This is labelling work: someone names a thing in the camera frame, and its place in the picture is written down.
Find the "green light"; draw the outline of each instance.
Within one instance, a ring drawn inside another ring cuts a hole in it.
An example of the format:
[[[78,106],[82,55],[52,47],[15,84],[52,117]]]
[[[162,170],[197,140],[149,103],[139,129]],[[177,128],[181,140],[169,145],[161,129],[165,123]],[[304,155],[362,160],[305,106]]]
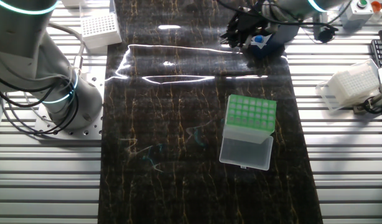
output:
[[[44,10],[39,10],[39,11],[29,11],[29,10],[25,10],[25,9],[19,9],[19,8],[16,8],[14,6],[10,6],[9,4],[3,2],[2,0],[0,0],[0,6],[2,7],[5,7],[6,9],[8,10],[11,10],[11,11],[14,11],[14,12],[18,12],[18,13],[21,13],[21,14],[27,14],[27,15],[42,15],[42,14],[46,14],[48,12],[51,12],[53,11],[58,5],[58,1],[50,8],[48,9],[44,9]]]

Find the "black cable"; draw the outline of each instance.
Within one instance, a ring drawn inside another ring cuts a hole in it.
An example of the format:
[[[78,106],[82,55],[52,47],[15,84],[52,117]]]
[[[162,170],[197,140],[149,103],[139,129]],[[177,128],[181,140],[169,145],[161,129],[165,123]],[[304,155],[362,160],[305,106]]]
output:
[[[13,105],[16,105],[18,107],[21,107],[21,108],[30,108],[30,107],[33,107],[33,106],[37,106],[41,103],[43,103],[43,101],[45,101],[47,99],[47,97],[49,97],[49,95],[51,94],[51,92],[54,90],[54,88],[56,86],[59,86],[59,84],[61,84],[60,82],[56,82],[54,83],[54,85],[48,90],[48,92],[38,101],[38,102],[35,102],[35,103],[31,103],[29,105],[22,105],[20,103],[17,103],[17,102],[14,102],[12,100],[10,100],[8,97],[6,97],[2,91],[0,91],[0,97],[3,98],[4,100],[6,100],[7,102],[13,104]]]
[[[76,108],[75,108],[75,112],[73,114],[73,116],[71,117],[71,119],[68,121],[68,123],[66,125],[64,125],[62,128],[60,128],[58,131],[54,131],[56,130],[57,128],[59,128],[64,122],[65,120],[68,119],[69,117],[69,114],[71,112],[71,110],[68,110],[67,114],[65,115],[65,117],[63,118],[63,120],[58,124],[56,125],[55,127],[53,127],[52,129],[50,130],[47,130],[47,131],[37,131],[35,130],[34,128],[31,128],[29,127],[28,125],[26,125],[24,122],[22,122],[19,117],[17,116],[17,114],[14,112],[14,110],[12,109],[12,106],[10,103],[8,103],[9,107],[10,107],[10,110],[11,112],[13,113],[14,117],[18,120],[18,122],[20,122],[22,125],[24,125],[26,128],[29,128],[30,130],[33,130],[33,131],[26,131],[20,127],[18,127],[10,118],[9,118],[9,115],[7,114],[7,111],[6,109],[4,108],[4,103],[3,101],[1,101],[1,107],[2,107],[2,110],[3,110],[3,113],[4,115],[6,116],[7,120],[19,131],[22,131],[23,133],[26,133],[26,134],[55,134],[55,133],[58,133],[62,130],[64,130],[66,127],[68,127],[68,125],[75,119],[77,113],[78,113],[78,110],[79,110],[79,100],[78,100],[78,95],[75,93],[75,98],[76,98]]]
[[[37,91],[43,91],[43,90],[46,90],[46,89],[48,89],[48,88],[51,88],[52,86],[55,85],[54,83],[52,83],[52,84],[50,84],[50,85],[48,85],[48,86],[46,86],[46,87],[39,88],[39,89],[36,89],[36,90],[27,90],[27,89],[24,89],[24,88],[16,87],[16,86],[14,86],[14,85],[12,85],[12,84],[10,84],[10,83],[4,81],[4,80],[1,79],[1,78],[0,78],[0,83],[2,83],[3,85],[6,85],[6,86],[8,86],[8,87],[10,87],[10,88],[12,88],[12,89],[15,89],[15,90],[18,90],[18,91],[24,91],[24,92],[28,92],[28,93],[35,93],[35,92],[37,92]]]
[[[363,107],[364,110],[365,110],[366,112],[368,112],[368,113],[371,113],[371,114],[380,114],[380,113],[382,113],[382,108],[381,108],[380,110],[378,110],[378,111],[375,111],[375,110],[371,109],[371,105],[370,105],[369,100],[372,99],[373,97],[374,97],[374,96],[371,96],[371,97],[369,97],[368,99],[366,99],[366,100],[364,101],[364,103],[362,103],[362,107]]]

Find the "metal slotted table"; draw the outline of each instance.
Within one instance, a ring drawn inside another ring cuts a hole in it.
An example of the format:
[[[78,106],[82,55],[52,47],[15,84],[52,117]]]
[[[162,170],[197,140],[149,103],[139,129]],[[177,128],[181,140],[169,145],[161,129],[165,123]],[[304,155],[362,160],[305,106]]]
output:
[[[109,11],[109,0],[93,1],[92,7]],[[78,9],[60,4],[51,21],[80,31]],[[315,94],[316,84],[337,70],[371,57],[370,43],[379,39],[382,19],[352,35],[336,25],[340,32],[327,45],[314,44],[302,29],[286,45],[321,211],[326,224],[382,224],[382,115],[370,122],[352,111],[329,115]],[[73,61],[79,41],[53,28],[47,31]],[[106,50],[85,55],[84,78],[104,83],[105,70]],[[22,93],[10,96],[26,102]],[[16,112],[35,124],[31,110]],[[97,223],[100,152],[98,141],[40,142],[18,132],[3,116],[0,223]]]

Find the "blue object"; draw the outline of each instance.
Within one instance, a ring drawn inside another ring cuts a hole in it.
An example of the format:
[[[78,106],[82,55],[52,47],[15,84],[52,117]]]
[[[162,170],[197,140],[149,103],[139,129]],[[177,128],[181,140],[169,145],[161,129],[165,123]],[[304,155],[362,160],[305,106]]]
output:
[[[265,58],[267,55],[271,54],[271,52],[282,47],[286,42],[291,41],[297,35],[298,31],[299,26],[281,25],[279,26],[278,31],[276,33],[271,34],[269,40],[265,43],[265,45],[262,48],[260,48],[257,45],[251,45],[249,49],[255,57]]]
[[[264,37],[262,35],[257,35],[255,38],[254,38],[254,41],[256,43],[263,43],[264,42]]]

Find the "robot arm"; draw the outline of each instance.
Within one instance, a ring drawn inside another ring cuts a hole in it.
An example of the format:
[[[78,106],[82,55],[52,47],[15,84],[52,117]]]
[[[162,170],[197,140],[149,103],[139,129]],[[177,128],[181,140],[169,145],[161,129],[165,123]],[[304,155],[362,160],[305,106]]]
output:
[[[332,40],[336,28],[327,24],[326,10],[349,0],[259,0],[249,8],[240,7],[228,23],[226,34],[222,35],[223,44],[230,47],[245,47],[250,38],[256,35],[267,36],[275,33],[281,25],[313,25],[314,37],[321,42]],[[221,0],[219,4],[229,8]],[[313,17],[313,22],[302,22]]]
[[[60,129],[80,129],[99,115],[102,98],[46,32],[57,4],[57,0],[0,0],[0,95],[29,92]]]

